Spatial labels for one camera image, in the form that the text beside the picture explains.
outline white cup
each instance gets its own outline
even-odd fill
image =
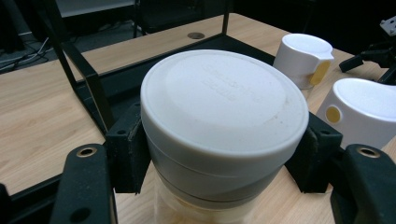
[[[359,78],[336,81],[317,116],[344,137],[341,147],[381,149],[396,135],[396,87]]]
[[[332,45],[325,40],[291,34],[283,36],[273,67],[305,90],[320,83],[333,60]]]
[[[291,157],[308,122],[300,90],[269,64],[192,50],[154,65],[141,118],[159,177],[208,209],[250,202]]]

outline light wood tabletop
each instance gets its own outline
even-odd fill
[[[95,49],[84,56],[98,72],[105,72],[197,41],[188,38],[188,33],[218,34],[221,23],[222,17],[199,21]],[[230,15],[229,36],[272,55],[286,34],[262,22]],[[352,55],[337,49],[332,54],[335,61],[324,80],[304,91],[314,114],[336,80],[377,79],[386,71],[365,62],[343,74],[338,64]],[[58,61],[0,76],[0,182],[10,194],[61,173],[67,153],[89,143],[103,144],[104,137],[72,91]],[[395,160],[396,138],[383,150]],[[153,222],[154,175],[150,165],[141,194],[116,195],[120,223]],[[259,196],[253,219],[254,223],[334,223],[330,193],[301,193],[282,168]]]

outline dark floor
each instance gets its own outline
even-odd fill
[[[131,38],[133,38],[133,22],[120,21],[111,25],[104,25],[96,33],[74,35],[71,39],[75,42],[76,47],[81,52],[84,52]],[[32,34],[21,35],[21,39],[25,50],[19,50],[13,53],[5,53],[0,50],[0,75],[57,59],[48,41],[44,43],[38,42]]]

